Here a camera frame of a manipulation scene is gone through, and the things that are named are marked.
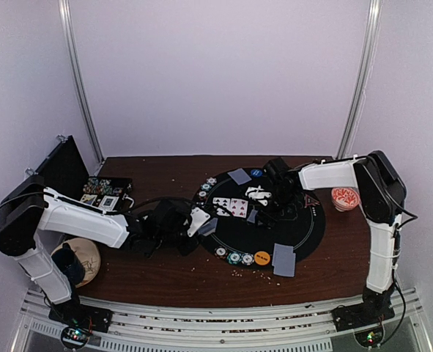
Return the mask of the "five of diamonds card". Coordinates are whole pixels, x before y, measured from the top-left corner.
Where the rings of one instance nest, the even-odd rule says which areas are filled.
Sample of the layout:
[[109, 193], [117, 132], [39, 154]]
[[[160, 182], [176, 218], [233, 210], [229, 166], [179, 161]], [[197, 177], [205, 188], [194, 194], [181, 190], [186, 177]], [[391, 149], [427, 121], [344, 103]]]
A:
[[256, 216], [257, 216], [258, 210], [252, 209], [251, 212], [248, 215], [247, 222], [250, 224], [256, 223]]

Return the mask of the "six of hearts card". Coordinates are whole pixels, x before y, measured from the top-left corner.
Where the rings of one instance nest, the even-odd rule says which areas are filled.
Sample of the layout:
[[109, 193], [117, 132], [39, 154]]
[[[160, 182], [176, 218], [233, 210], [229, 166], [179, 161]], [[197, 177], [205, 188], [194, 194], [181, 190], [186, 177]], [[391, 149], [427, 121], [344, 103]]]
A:
[[245, 199], [231, 198], [229, 209], [234, 217], [245, 219], [248, 212], [248, 201]]

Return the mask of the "blue playing card deck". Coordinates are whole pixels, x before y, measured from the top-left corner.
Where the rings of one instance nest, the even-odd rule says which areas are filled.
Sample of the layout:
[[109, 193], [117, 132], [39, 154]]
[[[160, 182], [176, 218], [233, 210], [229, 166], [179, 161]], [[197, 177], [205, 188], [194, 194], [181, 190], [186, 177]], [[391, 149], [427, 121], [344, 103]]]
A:
[[198, 234], [204, 237], [213, 234], [218, 226], [218, 218], [212, 218], [198, 229]]

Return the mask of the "yellow big blind button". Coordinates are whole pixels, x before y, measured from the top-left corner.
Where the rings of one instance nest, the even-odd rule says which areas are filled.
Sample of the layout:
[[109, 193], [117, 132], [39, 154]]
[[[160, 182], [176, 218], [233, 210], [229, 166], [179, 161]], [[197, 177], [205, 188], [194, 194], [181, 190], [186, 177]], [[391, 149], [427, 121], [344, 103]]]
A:
[[254, 255], [254, 261], [257, 265], [266, 266], [271, 261], [271, 256], [268, 252], [258, 251]]

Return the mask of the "blue cream 10 chip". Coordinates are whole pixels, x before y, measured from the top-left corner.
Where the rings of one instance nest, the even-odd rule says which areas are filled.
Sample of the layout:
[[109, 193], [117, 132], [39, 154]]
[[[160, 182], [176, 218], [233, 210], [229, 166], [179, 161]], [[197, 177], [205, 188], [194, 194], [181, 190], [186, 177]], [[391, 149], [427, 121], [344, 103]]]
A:
[[252, 265], [255, 262], [255, 259], [252, 254], [245, 253], [242, 255], [240, 262], [243, 265]]
[[217, 183], [217, 180], [214, 177], [207, 178], [207, 183], [211, 186], [214, 186]]

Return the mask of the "blue small blind button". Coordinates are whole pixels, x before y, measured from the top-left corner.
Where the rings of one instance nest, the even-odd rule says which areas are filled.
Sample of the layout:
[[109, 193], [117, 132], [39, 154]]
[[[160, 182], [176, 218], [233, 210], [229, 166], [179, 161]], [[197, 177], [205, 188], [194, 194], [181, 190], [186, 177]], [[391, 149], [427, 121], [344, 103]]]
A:
[[263, 175], [263, 171], [260, 169], [252, 169], [251, 176], [252, 177], [261, 177]]

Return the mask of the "red triangular all-in marker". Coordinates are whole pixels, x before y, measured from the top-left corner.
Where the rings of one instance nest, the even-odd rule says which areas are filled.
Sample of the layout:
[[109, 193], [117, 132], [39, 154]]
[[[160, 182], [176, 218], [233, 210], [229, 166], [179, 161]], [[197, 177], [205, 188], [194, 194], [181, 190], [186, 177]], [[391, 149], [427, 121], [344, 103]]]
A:
[[318, 199], [311, 197], [309, 195], [305, 195], [305, 207], [315, 207], [317, 205], [319, 205], [320, 202]]

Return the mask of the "blue green 50 chip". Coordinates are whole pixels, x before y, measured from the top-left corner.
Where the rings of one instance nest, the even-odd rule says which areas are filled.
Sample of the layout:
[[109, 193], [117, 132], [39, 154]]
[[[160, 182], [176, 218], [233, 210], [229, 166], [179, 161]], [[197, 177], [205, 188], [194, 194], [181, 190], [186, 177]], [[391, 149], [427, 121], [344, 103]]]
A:
[[201, 184], [201, 190], [202, 191], [209, 191], [212, 188], [212, 186], [209, 183]]
[[238, 265], [241, 261], [241, 254], [236, 253], [236, 252], [232, 252], [232, 253], [228, 254], [226, 259], [230, 265]]

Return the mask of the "single blue-backed playing card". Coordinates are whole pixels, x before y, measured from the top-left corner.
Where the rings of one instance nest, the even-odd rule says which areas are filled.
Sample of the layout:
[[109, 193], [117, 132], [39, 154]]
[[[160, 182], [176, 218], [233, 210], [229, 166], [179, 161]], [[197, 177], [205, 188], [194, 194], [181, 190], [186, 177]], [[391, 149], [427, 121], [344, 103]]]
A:
[[243, 168], [230, 171], [227, 175], [239, 186], [251, 181], [251, 176]]

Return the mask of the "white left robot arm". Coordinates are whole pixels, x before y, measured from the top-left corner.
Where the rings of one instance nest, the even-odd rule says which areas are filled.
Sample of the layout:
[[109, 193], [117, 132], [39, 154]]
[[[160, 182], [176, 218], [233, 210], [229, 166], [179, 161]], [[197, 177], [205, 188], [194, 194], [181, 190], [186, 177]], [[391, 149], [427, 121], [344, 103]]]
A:
[[0, 204], [0, 252], [21, 268], [58, 304], [59, 314], [72, 326], [87, 318], [86, 307], [73, 298], [73, 285], [45, 250], [39, 231], [61, 232], [105, 244], [112, 249], [151, 256], [162, 246], [182, 254], [198, 244], [196, 234], [211, 215], [180, 197], [153, 199], [155, 209], [137, 217], [130, 210], [102, 210], [69, 198], [31, 176]]

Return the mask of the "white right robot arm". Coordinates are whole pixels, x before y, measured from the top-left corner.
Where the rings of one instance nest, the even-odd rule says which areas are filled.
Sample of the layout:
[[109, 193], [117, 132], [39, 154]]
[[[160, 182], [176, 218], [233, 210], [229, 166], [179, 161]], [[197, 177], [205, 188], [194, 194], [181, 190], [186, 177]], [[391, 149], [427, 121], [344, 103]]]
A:
[[359, 191], [360, 208], [371, 235], [369, 273], [366, 288], [383, 294], [393, 284], [400, 253], [397, 237], [402, 227], [407, 189], [386, 154], [375, 150], [364, 156], [337, 161], [316, 161], [289, 167], [282, 158], [274, 158], [264, 166], [270, 196], [255, 188], [246, 196], [265, 201], [269, 211], [289, 204], [300, 192], [324, 188], [354, 188]]

